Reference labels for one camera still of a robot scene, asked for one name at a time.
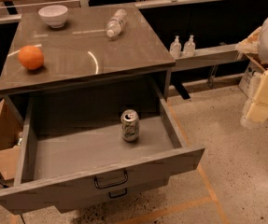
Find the brown cardboard box left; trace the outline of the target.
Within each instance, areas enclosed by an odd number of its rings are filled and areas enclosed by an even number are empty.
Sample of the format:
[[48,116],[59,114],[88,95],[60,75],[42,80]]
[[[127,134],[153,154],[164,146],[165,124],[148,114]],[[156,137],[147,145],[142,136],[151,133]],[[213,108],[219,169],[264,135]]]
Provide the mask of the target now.
[[5,180],[15,177],[20,155],[18,138],[22,126],[5,101],[0,102],[0,175]]

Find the corovan cardboard box right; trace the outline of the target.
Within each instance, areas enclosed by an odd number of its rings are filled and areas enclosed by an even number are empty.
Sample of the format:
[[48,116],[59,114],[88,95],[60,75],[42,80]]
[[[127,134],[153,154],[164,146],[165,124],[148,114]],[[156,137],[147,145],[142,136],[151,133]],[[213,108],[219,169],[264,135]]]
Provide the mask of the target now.
[[266,70],[266,68],[262,66],[255,57],[247,55],[247,58],[249,59],[249,64],[239,83],[239,88],[245,95],[248,95],[250,81],[253,78],[254,74],[262,74]]

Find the clear plastic water bottle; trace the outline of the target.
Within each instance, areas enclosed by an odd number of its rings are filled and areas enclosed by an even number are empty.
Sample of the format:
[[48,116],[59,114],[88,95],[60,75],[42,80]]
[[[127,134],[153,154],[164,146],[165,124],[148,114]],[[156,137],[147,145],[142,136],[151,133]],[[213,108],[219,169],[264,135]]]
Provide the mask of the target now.
[[112,18],[109,20],[106,26],[106,35],[108,37],[118,36],[122,30],[127,20],[127,12],[125,9],[118,9]]

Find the green 7up soda can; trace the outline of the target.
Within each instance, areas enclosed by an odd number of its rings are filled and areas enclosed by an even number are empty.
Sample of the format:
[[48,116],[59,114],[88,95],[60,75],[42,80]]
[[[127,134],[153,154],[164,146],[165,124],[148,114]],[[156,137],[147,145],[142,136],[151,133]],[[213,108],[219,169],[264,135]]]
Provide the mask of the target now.
[[121,136],[127,142],[134,142],[139,138],[139,117],[132,110],[125,110],[120,118],[121,121]]

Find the grey cabinet with counter top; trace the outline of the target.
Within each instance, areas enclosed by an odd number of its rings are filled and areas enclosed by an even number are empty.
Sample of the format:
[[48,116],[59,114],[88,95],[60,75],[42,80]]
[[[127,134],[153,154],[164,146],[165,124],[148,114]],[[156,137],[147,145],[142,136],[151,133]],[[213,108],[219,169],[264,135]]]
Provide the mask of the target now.
[[[126,24],[116,37],[106,35],[106,26],[118,9],[127,12]],[[43,67],[35,71],[18,61],[20,49],[39,47]],[[79,7],[68,11],[64,27],[52,29],[36,13],[23,13],[0,76],[0,95],[8,98],[19,119],[19,93],[62,89],[138,74],[157,75],[164,95],[168,94],[175,60],[133,4]]]

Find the open grey top drawer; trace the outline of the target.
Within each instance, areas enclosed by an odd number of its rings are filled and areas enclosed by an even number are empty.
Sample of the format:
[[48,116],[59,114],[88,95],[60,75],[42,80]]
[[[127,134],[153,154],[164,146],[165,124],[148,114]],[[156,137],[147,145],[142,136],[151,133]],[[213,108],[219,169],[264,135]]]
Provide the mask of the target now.
[[[121,115],[134,110],[139,138],[121,136]],[[0,205],[18,215],[56,207],[60,212],[112,201],[167,184],[197,168],[204,153],[189,147],[157,85],[141,77],[73,91],[34,93],[24,122],[14,184],[0,189]],[[128,181],[97,189],[94,178],[126,171]]]

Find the white ceramic bowl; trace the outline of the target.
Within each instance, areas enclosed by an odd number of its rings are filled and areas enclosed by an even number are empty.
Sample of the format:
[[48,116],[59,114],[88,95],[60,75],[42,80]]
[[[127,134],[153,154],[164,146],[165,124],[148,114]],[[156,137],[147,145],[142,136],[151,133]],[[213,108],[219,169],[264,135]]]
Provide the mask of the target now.
[[38,11],[39,17],[52,28],[64,26],[68,17],[68,8],[63,5],[42,7]]

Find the right sanitizer pump bottle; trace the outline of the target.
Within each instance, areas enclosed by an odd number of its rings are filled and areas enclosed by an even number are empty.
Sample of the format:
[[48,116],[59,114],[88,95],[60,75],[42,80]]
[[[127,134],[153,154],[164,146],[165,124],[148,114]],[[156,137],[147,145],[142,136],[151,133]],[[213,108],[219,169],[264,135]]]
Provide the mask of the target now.
[[195,43],[193,41],[193,35],[190,35],[189,40],[185,43],[183,48],[183,56],[191,57],[195,51]]

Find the left sanitizer pump bottle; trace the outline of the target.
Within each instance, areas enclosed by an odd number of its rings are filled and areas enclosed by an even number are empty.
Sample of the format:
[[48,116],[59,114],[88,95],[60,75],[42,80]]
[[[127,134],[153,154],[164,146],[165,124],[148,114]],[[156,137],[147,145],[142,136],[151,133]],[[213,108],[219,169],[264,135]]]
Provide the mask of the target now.
[[177,35],[175,40],[170,45],[170,54],[175,58],[179,58],[181,54],[181,43],[179,41],[179,36]]

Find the sanitizer pump bottle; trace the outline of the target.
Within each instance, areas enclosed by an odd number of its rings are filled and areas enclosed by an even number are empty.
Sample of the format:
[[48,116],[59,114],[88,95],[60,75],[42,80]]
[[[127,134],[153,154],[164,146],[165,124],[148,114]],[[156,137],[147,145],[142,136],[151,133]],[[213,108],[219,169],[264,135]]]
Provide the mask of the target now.
[[179,58],[181,54],[181,43],[179,41],[179,36],[177,35],[175,40],[170,45],[170,54],[175,58]]
[[183,48],[183,56],[191,57],[195,51],[195,43],[193,41],[193,35],[190,35],[189,40],[185,43]]

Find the orange fruit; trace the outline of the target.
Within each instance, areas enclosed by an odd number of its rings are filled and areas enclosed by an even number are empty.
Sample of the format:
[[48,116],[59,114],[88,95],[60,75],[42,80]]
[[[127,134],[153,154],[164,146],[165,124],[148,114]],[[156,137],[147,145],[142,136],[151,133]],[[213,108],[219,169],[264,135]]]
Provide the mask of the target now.
[[36,70],[43,65],[44,55],[38,47],[25,46],[19,51],[18,60],[25,68]]

